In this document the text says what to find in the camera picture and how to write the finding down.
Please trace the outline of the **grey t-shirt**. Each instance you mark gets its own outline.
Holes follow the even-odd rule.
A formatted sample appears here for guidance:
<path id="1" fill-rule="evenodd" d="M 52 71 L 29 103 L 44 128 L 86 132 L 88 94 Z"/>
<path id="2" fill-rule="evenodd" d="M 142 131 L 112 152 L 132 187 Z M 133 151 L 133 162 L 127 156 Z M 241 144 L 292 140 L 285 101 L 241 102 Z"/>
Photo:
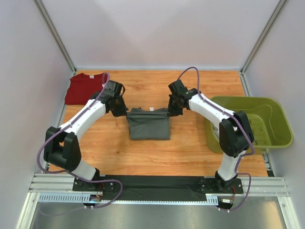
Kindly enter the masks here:
<path id="1" fill-rule="evenodd" d="M 170 119 L 167 108 L 145 111 L 132 108 L 127 113 L 131 140 L 170 140 Z"/>

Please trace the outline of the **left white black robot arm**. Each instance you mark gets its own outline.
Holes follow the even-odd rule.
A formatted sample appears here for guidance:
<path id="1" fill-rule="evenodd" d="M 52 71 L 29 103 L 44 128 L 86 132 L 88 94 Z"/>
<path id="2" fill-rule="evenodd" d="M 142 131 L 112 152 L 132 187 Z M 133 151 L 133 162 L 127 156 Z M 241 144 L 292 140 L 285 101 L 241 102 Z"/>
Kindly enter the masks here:
<path id="1" fill-rule="evenodd" d="M 42 146 L 44 161 L 80 179 L 89 191 L 96 191 L 100 187 L 100 172 L 82 159 L 79 141 L 105 114 L 127 115 L 124 93 L 123 84 L 107 80 L 72 119 L 59 127 L 51 126 Z"/>

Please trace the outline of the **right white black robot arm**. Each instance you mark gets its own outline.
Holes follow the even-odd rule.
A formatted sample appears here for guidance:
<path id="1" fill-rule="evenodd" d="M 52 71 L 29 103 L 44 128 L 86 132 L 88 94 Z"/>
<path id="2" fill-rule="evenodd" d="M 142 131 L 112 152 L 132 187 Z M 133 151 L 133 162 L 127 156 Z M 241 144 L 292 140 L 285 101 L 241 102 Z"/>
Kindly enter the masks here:
<path id="1" fill-rule="evenodd" d="M 234 112 L 208 99 L 198 89 L 187 89 L 181 80 L 168 85 L 169 95 L 168 116 L 179 116 L 183 109 L 194 111 L 208 119 L 215 127 L 220 148 L 223 151 L 221 165 L 215 173 L 214 186 L 219 192 L 226 192 L 238 176 L 237 169 L 241 158 L 253 145 L 252 132 L 247 114 L 243 111 Z"/>

